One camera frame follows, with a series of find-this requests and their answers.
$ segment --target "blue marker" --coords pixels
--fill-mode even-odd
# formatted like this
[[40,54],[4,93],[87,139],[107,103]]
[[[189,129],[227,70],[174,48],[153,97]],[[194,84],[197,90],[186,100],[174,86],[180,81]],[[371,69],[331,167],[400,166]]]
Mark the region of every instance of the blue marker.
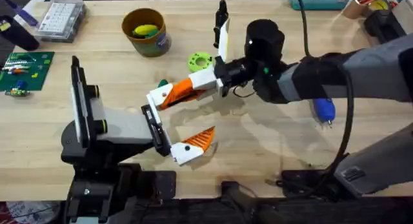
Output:
[[332,122],[336,118],[336,108],[331,99],[314,99],[314,110],[320,122],[327,122],[332,128]]
[[27,22],[30,26],[36,26],[37,25],[37,20],[34,19],[26,10],[23,10],[20,6],[15,4],[11,0],[4,0],[10,7],[13,8],[14,12],[19,15],[23,20]]

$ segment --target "orange plastic part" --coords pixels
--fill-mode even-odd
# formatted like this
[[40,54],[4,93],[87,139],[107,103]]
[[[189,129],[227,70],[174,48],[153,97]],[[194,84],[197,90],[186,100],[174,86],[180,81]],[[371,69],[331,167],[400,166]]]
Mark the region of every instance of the orange plastic part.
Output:
[[180,102],[197,99],[203,92],[204,90],[194,90],[192,88],[190,78],[184,79],[172,87],[165,101],[159,107],[161,110],[165,110]]
[[208,130],[204,130],[201,133],[184,140],[183,143],[201,147],[204,151],[206,151],[214,138],[214,132],[215,127],[211,127]]

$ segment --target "round container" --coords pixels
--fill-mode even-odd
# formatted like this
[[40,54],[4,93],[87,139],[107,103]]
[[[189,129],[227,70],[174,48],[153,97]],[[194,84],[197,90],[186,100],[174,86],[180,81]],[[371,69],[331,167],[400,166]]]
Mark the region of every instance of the round container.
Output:
[[[159,28],[159,32],[149,38],[139,39],[132,35],[132,31],[140,26],[152,24]],[[122,31],[130,40],[135,49],[143,56],[155,57],[165,54],[171,44],[169,35],[166,33],[166,26],[163,16],[156,10],[150,8],[140,8],[130,12],[123,19]]]
[[350,19],[358,18],[367,7],[367,4],[361,4],[362,0],[350,0],[349,4],[344,8],[343,15]]

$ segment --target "green object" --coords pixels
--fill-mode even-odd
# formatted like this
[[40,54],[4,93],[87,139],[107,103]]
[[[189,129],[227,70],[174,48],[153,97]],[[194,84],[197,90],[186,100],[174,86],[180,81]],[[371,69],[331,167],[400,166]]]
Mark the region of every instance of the green object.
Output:
[[28,70],[28,73],[10,75],[7,74],[7,70],[2,70],[0,74],[0,91],[10,91],[15,88],[19,80],[27,83],[25,90],[40,91],[45,82],[53,56],[54,52],[11,53],[6,60],[5,66],[28,66],[29,69],[25,69]]
[[212,57],[208,53],[196,52],[191,55],[188,60],[189,71],[197,72],[202,69],[206,69],[213,63]]
[[29,96],[30,92],[27,90],[21,90],[18,88],[13,88],[10,91],[6,91],[5,92],[6,96],[12,96],[12,97],[25,97],[25,96]]
[[158,27],[156,25],[140,25],[138,27],[135,28],[134,33],[139,35],[139,36],[146,36],[149,33],[151,33],[151,31],[153,30],[158,30]]
[[159,32],[158,29],[153,30],[153,31],[149,32],[147,35],[145,35],[145,38],[153,37],[153,36],[155,36],[158,32]]
[[167,85],[167,84],[168,84],[168,81],[166,79],[163,79],[163,80],[161,80],[161,82],[159,82],[157,87],[159,88],[159,87],[162,87],[162,86]]

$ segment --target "wooden table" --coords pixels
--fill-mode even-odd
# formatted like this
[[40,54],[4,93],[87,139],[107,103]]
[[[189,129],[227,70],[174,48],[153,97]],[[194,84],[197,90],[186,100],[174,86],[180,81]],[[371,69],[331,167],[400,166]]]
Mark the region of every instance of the wooden table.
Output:
[[[65,199],[73,169],[60,159],[60,137],[73,119],[70,100],[71,56],[85,68],[90,84],[101,88],[106,106],[140,112],[145,95],[161,79],[178,82],[188,75],[188,56],[204,51],[216,55],[215,12],[219,0],[88,1],[88,17],[72,44],[43,43],[39,51],[56,52],[41,92],[28,99],[0,96],[0,200]],[[283,60],[303,57],[301,15],[288,0],[228,0],[230,13],[229,59],[242,57],[249,22],[268,18],[285,34]],[[139,7],[160,11],[172,36],[172,48],[161,57],[140,56],[121,31],[123,17]],[[46,3],[39,4],[40,17]],[[307,12],[310,51],[348,52],[368,47],[357,21],[339,12]],[[239,93],[249,93],[248,86]],[[211,98],[179,104],[161,113],[172,141],[185,139],[213,125],[216,145],[189,165],[179,167],[171,157],[155,150],[128,159],[146,170],[175,170],[177,198],[212,198],[224,180],[236,180],[259,196],[282,196],[267,185],[282,169],[327,166],[338,149],[346,112],[344,99],[334,100],[337,118],[332,129],[313,117],[308,101],[288,105],[264,103],[257,96],[228,96],[220,103]],[[408,125],[410,104],[357,99],[350,152]],[[378,195],[413,195],[411,184],[392,187]]]

